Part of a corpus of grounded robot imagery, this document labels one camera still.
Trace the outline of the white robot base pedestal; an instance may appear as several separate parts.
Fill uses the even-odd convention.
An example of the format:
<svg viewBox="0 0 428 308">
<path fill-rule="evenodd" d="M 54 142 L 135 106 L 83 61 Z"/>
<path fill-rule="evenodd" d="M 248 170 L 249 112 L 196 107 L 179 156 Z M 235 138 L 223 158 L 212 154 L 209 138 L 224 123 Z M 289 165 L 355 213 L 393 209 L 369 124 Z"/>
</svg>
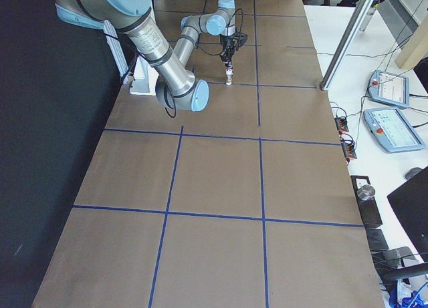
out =
<svg viewBox="0 0 428 308">
<path fill-rule="evenodd" d="M 130 94 L 137 96 L 155 96 L 155 86 L 158 79 L 157 71 L 142 57 L 136 61 L 130 84 Z"/>
</svg>

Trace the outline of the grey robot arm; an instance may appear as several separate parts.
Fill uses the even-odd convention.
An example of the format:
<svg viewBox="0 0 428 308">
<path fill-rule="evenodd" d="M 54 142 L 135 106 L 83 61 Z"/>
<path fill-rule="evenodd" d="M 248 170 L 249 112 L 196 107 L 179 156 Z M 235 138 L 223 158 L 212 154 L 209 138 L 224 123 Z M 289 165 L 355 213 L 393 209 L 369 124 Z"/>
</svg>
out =
<svg viewBox="0 0 428 308">
<path fill-rule="evenodd" d="M 153 19 L 152 0 L 56 0 L 56 10 L 66 23 L 101 29 L 109 21 L 117 32 L 127 35 L 137 53 L 158 73 L 158 101 L 175 110 L 200 112 L 209 101 L 207 82 L 185 67 L 199 35 L 219 35 L 223 42 L 235 35 L 234 0 L 219 0 L 214 13 L 184 18 L 175 46 Z"/>
</svg>

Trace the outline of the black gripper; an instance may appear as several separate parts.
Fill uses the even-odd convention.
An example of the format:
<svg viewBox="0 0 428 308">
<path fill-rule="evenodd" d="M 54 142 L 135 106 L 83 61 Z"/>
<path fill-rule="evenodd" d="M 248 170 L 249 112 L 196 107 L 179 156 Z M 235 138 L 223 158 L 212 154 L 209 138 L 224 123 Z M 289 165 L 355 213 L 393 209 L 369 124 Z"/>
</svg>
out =
<svg viewBox="0 0 428 308">
<path fill-rule="evenodd" d="M 224 66 L 227 68 L 232 68 L 232 57 L 235 52 L 235 38 L 234 36 L 220 36 L 220 44 L 222 46 L 222 51 L 220 53 L 221 61 Z"/>
</svg>

